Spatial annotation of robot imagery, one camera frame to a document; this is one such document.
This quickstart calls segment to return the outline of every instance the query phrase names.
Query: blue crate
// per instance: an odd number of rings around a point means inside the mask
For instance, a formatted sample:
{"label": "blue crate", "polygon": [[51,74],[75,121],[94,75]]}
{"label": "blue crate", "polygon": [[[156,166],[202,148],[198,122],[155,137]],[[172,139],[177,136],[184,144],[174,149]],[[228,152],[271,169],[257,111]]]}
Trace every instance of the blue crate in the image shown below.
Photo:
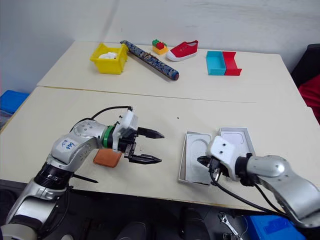
{"label": "blue crate", "polygon": [[7,90],[0,97],[0,109],[14,114],[28,96],[29,93]]}
{"label": "blue crate", "polygon": [[208,51],[206,53],[206,67],[209,75],[225,75],[227,68],[222,51]]}
{"label": "blue crate", "polygon": [[280,216],[245,216],[245,219],[251,240],[306,239],[288,219]]}

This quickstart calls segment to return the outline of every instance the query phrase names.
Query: yellow bin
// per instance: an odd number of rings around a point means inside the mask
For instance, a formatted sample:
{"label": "yellow bin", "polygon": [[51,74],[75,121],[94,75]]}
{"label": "yellow bin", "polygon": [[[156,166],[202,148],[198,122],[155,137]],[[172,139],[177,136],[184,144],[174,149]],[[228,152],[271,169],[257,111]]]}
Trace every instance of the yellow bin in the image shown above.
{"label": "yellow bin", "polygon": [[[99,58],[102,54],[108,52],[117,53],[115,59]],[[90,60],[94,62],[98,71],[101,74],[121,74],[124,70],[125,63],[128,59],[128,47],[125,44],[121,44],[120,48],[107,47],[103,43],[100,43],[96,50],[90,57]]]}

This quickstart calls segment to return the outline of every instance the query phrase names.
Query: patterned tube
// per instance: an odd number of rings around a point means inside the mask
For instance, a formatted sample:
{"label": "patterned tube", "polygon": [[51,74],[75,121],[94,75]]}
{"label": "patterned tube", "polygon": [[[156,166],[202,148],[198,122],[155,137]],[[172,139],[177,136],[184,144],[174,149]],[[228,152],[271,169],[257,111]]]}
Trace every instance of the patterned tube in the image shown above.
{"label": "patterned tube", "polygon": [[171,80],[174,80],[174,81],[178,80],[179,72],[177,70],[173,69],[172,67],[168,66],[164,62],[160,61],[155,56],[152,56],[150,53],[143,51],[142,49],[140,49],[139,47],[137,47],[136,45],[132,44],[129,41],[123,40],[120,43],[125,44],[132,54],[134,54],[135,56],[137,56],[138,58],[140,58],[141,60],[149,64],[150,66],[154,67],[155,69],[157,69],[162,74],[166,75]]}

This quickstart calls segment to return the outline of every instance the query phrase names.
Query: red shoe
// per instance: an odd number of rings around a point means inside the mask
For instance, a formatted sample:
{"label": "red shoe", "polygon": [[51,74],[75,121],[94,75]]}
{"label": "red shoe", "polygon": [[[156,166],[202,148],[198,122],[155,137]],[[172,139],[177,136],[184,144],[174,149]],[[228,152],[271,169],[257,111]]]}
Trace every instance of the red shoe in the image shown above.
{"label": "red shoe", "polygon": [[166,57],[174,62],[179,62],[195,56],[198,51],[198,41],[182,42],[166,53]]}

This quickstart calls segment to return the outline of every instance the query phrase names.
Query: white table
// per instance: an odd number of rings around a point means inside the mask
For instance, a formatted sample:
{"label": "white table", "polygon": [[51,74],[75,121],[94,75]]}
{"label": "white table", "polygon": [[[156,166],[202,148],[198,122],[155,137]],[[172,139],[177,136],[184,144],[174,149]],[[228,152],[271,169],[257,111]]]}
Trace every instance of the white table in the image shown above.
{"label": "white table", "polygon": [[[159,131],[165,139],[137,138],[137,153],[151,154],[161,163],[140,165],[121,159],[116,168],[93,164],[93,152],[77,174],[97,180],[72,179],[77,189],[168,200],[253,208],[216,187],[178,182],[186,131],[216,134],[220,127],[247,127],[257,156],[286,158],[295,172],[320,186],[320,127],[307,108],[236,103],[37,87],[0,134],[0,178],[28,182],[44,164],[52,144],[80,119],[115,105],[132,105],[138,125]],[[121,111],[100,115],[111,125]],[[269,208],[253,187],[221,184],[242,197]]]}
{"label": "white table", "polygon": [[[179,79],[172,81],[132,54],[129,54],[121,75],[100,74],[90,61],[97,46],[97,42],[75,41],[38,86],[182,99],[305,106],[279,54],[239,51],[235,59],[238,67],[242,68],[240,76],[211,76],[208,75],[206,63],[208,49],[199,49],[197,56],[180,62],[172,62],[165,55],[153,53],[179,71]],[[152,46],[138,47],[152,53]]]}

